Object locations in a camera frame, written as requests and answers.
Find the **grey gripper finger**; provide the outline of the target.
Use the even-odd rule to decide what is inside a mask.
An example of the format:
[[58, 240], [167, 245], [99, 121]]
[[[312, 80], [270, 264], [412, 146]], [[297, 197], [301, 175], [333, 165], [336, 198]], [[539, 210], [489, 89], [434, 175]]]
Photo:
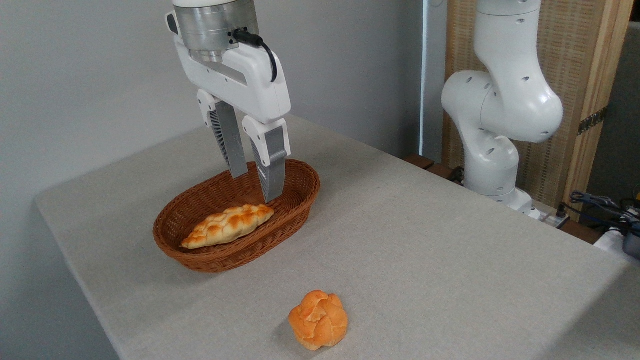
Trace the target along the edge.
[[281, 118], [263, 124], [245, 116], [242, 127], [251, 140], [263, 198], [269, 203], [279, 198], [284, 189], [286, 157], [291, 154], [287, 123]]
[[235, 179], [248, 169], [234, 107], [203, 89], [197, 94], [199, 109], [207, 128], [212, 129], [222, 157]]

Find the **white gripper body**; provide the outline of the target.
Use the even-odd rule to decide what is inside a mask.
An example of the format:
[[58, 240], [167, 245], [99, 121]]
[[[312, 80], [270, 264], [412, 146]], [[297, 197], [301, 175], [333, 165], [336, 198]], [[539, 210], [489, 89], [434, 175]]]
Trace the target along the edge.
[[263, 48], [239, 44], [222, 54], [221, 63], [192, 59], [179, 36], [174, 45], [192, 84], [234, 108], [268, 125], [291, 111], [290, 92], [278, 57], [275, 82], [268, 53]]

